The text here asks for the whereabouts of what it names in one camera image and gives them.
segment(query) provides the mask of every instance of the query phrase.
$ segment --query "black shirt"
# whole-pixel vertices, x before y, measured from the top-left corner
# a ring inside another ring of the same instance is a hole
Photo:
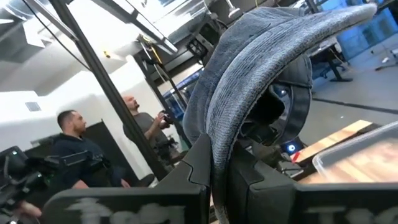
[[[99,145],[87,138],[78,139],[60,134],[54,139],[52,148],[54,156],[65,157],[83,151],[91,152],[97,160],[104,158],[103,151]],[[88,187],[108,187],[109,183],[114,187],[120,187],[122,174],[110,171],[111,174],[107,175],[105,170],[107,169],[100,162],[86,162],[61,171],[60,178],[66,188],[73,187],[79,180],[84,181]]]

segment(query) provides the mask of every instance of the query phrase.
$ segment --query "plastic lid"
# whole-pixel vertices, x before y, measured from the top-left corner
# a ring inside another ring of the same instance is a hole
[[[327,149],[312,162],[329,182],[397,182],[398,121]]]

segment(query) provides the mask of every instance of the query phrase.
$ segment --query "camera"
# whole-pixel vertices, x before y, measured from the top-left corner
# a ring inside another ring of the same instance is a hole
[[[169,125],[174,124],[173,119],[170,117],[170,115],[169,115],[168,113],[166,113],[165,110],[162,110],[161,113],[164,114],[164,121],[165,121],[167,124],[169,124]]]
[[[67,157],[28,157],[17,146],[0,152],[0,215],[11,217],[19,202],[35,191],[46,190],[60,169],[93,160],[92,153]]]

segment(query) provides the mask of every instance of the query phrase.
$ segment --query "man with beard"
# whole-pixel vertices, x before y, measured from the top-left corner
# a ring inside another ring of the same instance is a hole
[[[170,145],[169,139],[162,131],[170,127],[170,125],[164,121],[165,115],[160,112],[153,118],[148,113],[138,112],[139,104],[133,96],[123,96],[123,100],[127,108],[129,108],[130,113],[133,115],[134,120],[144,133],[144,136],[149,141],[150,146],[155,149],[158,155],[166,161],[178,157],[180,153]],[[123,131],[128,139],[132,142],[135,141],[134,136],[131,136],[126,131],[125,125],[123,125]]]
[[[75,110],[63,111],[58,115],[62,133],[54,139],[54,156],[70,156],[83,151],[93,155],[93,161],[82,166],[67,168],[60,175],[66,188],[85,189],[88,187],[130,187],[122,178],[123,171],[113,167],[104,157],[102,149],[93,141],[84,138],[86,121]]]

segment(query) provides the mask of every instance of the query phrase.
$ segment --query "fluorescent light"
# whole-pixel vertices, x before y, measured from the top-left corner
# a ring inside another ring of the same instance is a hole
[[[0,19],[0,24],[8,24],[8,23],[13,23],[13,19]]]

